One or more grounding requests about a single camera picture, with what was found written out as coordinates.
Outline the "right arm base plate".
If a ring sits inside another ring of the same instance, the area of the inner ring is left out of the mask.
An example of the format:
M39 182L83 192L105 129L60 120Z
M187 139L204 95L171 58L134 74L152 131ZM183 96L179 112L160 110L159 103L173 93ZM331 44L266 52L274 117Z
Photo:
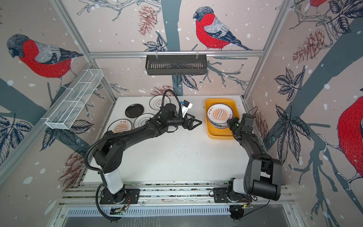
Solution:
M225 187L216 187L212 190L212 195L215 203L251 203L251 196L248 194L236 193L232 189Z

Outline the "small black plate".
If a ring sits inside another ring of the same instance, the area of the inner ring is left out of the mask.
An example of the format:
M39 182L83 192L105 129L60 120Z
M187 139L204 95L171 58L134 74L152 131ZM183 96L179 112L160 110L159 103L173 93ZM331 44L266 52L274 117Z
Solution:
M141 104L132 104L125 110L125 115L128 118L137 118L144 113L144 107Z

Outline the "white plate grey emblem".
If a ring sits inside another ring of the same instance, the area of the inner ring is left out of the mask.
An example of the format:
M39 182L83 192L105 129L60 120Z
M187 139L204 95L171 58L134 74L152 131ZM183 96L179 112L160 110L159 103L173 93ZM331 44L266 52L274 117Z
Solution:
M144 113L142 115L140 115L139 117L137 117L134 121L134 128L139 128L142 127L146 124L147 121L149 121L151 118L153 118L154 115L151 113Z

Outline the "orange sunburst plate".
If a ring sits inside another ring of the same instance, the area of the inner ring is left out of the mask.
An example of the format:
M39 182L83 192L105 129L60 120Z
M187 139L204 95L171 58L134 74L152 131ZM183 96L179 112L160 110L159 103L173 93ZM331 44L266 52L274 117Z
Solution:
M225 124L232 117L233 110L226 104L217 103L210 106L207 110L207 118L215 124Z
M130 120L119 119L119 120L112 122L108 126L107 131L112 131L113 133L120 133L120 132L130 131L132 129L133 129L133 125Z

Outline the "green rim plate back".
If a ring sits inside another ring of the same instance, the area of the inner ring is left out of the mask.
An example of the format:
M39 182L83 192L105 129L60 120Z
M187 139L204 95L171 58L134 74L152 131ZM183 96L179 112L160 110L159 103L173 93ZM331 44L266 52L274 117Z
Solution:
M229 128L228 124L215 124L213 122L209 122L212 126L214 126L215 128L218 128L218 129L227 129Z

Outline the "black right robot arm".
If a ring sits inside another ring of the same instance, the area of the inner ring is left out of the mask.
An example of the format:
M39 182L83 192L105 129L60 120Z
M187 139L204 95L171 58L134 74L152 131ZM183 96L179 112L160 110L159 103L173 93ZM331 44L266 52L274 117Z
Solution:
M253 131L254 115L244 113L239 119L227 120L229 129L235 140L246 151L249 161L244 173L243 182L232 178L229 189L233 195L244 193L277 201L281 195L282 164L272 158L260 144Z

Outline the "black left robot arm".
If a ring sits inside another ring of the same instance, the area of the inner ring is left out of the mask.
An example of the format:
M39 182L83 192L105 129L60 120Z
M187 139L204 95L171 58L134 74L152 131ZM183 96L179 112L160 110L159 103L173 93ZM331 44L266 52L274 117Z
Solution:
M170 126L176 129L181 126L191 131L202 124L195 116L184 114L183 107L184 105L179 104L177 111L176 105L166 104L152 118L146 120L143 126L121 133L108 131L87 150L84 164L87 169L96 171L101 176L102 186L111 194L113 203L121 204L128 198L122 178L118 174L126 149L147 139L169 133Z

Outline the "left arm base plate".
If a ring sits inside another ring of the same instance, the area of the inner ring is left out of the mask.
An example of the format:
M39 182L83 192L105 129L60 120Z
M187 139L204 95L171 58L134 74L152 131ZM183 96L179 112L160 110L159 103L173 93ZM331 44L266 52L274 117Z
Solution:
M105 188L101 192L100 204L137 204L139 195L140 189L136 188L122 189L117 194L112 194Z

